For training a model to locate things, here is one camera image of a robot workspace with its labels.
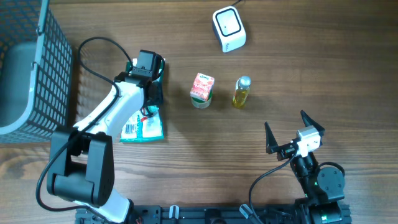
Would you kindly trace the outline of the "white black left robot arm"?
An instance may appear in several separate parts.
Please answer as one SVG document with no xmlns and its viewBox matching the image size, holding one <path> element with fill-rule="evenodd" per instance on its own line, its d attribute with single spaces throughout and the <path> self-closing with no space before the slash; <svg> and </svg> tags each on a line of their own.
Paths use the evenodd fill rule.
<svg viewBox="0 0 398 224">
<path fill-rule="evenodd" d="M 71 129 L 56 129 L 41 177 L 50 195 L 74 202 L 75 210 L 107 223 L 137 222 L 132 200 L 114 189 L 113 141 L 135 112 L 162 100 L 161 78 L 122 72 L 86 118 Z"/>
</svg>

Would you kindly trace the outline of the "red white juice carton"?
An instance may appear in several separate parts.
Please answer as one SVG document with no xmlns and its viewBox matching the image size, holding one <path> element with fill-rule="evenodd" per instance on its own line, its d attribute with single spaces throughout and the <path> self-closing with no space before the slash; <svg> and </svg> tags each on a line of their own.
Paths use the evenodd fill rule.
<svg viewBox="0 0 398 224">
<path fill-rule="evenodd" d="M 215 79 L 213 77 L 197 73 L 190 90 L 190 96 L 198 100 L 207 101 L 214 83 Z"/>
</svg>

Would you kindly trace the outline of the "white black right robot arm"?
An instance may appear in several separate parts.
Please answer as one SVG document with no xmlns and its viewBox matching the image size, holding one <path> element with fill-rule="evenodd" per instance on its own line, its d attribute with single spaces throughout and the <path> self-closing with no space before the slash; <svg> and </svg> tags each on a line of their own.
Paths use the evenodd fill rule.
<svg viewBox="0 0 398 224">
<path fill-rule="evenodd" d="M 271 127 L 264 124 L 266 152 L 277 154 L 279 161 L 287 160 L 305 195 L 289 207 L 289 214 L 282 208 L 275 212 L 291 223 L 341 223 L 344 216 L 339 201 L 345 197 L 345 170 L 337 163 L 316 160 L 314 151 L 323 145 L 325 128 L 306 112 L 300 114 L 305 127 L 284 145 L 278 145 Z"/>
</svg>

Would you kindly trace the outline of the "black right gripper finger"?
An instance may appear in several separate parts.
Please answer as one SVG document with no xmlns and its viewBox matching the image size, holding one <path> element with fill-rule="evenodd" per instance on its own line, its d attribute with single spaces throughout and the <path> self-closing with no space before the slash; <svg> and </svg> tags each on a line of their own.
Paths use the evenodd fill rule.
<svg viewBox="0 0 398 224">
<path fill-rule="evenodd" d="M 278 151 L 279 145 L 273 135 L 271 127 L 268 122 L 264 123 L 266 130 L 266 152 L 268 154 L 273 154 Z"/>
<path fill-rule="evenodd" d="M 306 127 L 313 126 L 318 132 L 320 136 L 324 136 L 325 133 L 325 128 L 318 124 L 315 120 L 313 120 L 311 117 L 309 117 L 304 110 L 300 111 L 303 123 Z"/>
</svg>

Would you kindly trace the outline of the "green 3M sponge package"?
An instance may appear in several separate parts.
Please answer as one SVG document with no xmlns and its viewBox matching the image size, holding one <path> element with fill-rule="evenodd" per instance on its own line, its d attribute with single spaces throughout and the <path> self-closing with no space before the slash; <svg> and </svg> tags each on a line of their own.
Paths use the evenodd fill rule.
<svg viewBox="0 0 398 224">
<path fill-rule="evenodd" d="M 164 139 L 158 105 L 136 111 L 123 126 L 121 142 L 150 142 Z"/>
</svg>

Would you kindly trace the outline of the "green lid round container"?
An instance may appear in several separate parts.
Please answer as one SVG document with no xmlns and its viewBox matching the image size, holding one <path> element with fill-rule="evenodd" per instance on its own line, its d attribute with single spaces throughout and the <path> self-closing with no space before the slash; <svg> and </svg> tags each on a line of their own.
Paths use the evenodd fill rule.
<svg viewBox="0 0 398 224">
<path fill-rule="evenodd" d="M 192 105 L 194 107 L 196 107 L 198 109 L 205 109 L 210 106 L 211 101 L 212 101 L 212 96 L 213 96 L 213 92 L 210 91 L 210 95 L 209 95 L 209 98 L 207 101 L 199 100 L 197 98 L 192 98 L 192 97 L 190 99 L 191 99 Z"/>
</svg>

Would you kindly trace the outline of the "yellow oil bottle silver cap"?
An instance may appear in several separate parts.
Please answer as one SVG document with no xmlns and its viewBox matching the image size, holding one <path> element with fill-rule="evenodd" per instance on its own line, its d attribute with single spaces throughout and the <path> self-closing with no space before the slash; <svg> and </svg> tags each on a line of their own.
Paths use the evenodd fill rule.
<svg viewBox="0 0 398 224">
<path fill-rule="evenodd" d="M 237 109 L 244 108 L 246 99 L 251 88 L 251 78 L 248 76 L 240 77 L 235 86 L 232 105 Z"/>
</svg>

